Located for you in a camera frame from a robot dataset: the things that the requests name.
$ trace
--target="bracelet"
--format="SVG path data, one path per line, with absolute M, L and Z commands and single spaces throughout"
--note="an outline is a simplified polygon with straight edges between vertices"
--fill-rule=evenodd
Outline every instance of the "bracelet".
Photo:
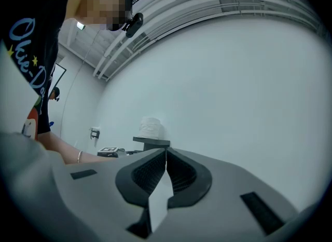
M 81 153 L 82 153 L 83 151 L 80 151 L 79 153 L 78 153 L 78 157 L 77 157 L 77 163 L 79 163 L 79 158 L 81 157 Z

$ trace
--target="black t-shirt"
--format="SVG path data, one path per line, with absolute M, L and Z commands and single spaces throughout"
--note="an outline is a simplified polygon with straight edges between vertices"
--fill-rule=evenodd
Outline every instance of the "black t-shirt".
M 48 90 L 58 54 L 58 35 L 68 0 L 2 0 L 2 39 L 14 63 L 39 98 L 38 133 L 50 131 Z

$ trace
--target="person wearing cap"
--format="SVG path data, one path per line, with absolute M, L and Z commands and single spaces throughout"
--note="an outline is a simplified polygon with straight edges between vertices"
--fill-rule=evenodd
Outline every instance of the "person wearing cap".
M 130 18 L 133 0 L 2 0 L 1 38 L 8 54 L 38 94 L 26 127 L 27 137 L 61 154 L 66 164 L 99 162 L 110 158 L 84 153 L 50 131 L 48 92 L 58 55 L 59 30 L 66 19 L 99 29 L 118 30 Z M 51 98 L 59 95 L 52 91 Z
M 49 100 L 54 100 L 55 99 L 56 101 L 58 101 L 59 100 L 59 95 L 60 95 L 60 89 L 58 87 L 54 87 L 52 92 L 51 92 Z

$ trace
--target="hanging cable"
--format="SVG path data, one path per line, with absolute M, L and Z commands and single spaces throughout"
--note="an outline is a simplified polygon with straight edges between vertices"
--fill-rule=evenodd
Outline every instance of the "hanging cable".
M 93 41 L 92 41 L 92 44 L 91 44 L 91 46 L 90 46 L 90 48 L 89 48 L 87 54 L 85 55 L 85 57 L 84 57 L 84 59 L 83 59 L 83 62 L 82 62 L 82 64 L 81 64 L 81 66 L 79 67 L 79 69 L 78 69 L 78 71 L 77 71 L 77 73 L 76 73 L 76 75 L 75 75 L 75 77 L 74 77 L 74 79 L 73 79 L 73 82 L 72 82 L 72 84 L 71 84 L 71 86 L 70 86 L 70 88 L 69 88 L 68 95 L 67 95 L 67 97 L 66 97 L 66 100 L 65 100 L 65 102 L 64 102 L 64 106 L 63 106 L 63 110 L 62 110 L 61 126 L 60 126 L 60 138 L 61 138 L 61 131 L 62 131 L 63 114 L 64 114 L 64 109 L 66 108 L 67 99 L 68 99 L 69 94 L 70 94 L 70 92 L 71 92 L 71 90 L 72 90 L 72 87 L 73 87 L 73 85 L 74 85 L 75 79 L 76 79 L 78 73 L 80 72 L 80 70 L 82 69 L 83 64 L 84 64 L 84 62 L 85 62 L 85 59 L 87 58 L 87 56 L 88 56 L 90 50 L 92 49 L 92 46 L 93 46 L 93 44 L 94 44 L 94 41 L 95 41 L 95 39 L 97 38 L 97 36 L 99 35 L 99 33 L 100 33 L 100 30 L 96 33 L 96 35 L 95 35 L 95 37 L 94 37 L 94 39 L 93 39 Z

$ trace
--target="roll of paper towels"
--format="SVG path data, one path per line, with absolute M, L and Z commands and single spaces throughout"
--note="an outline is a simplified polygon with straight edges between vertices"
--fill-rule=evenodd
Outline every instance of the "roll of paper towels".
M 148 139 L 159 139 L 160 121 L 153 117 L 143 117 L 140 124 L 140 132 L 137 137 Z

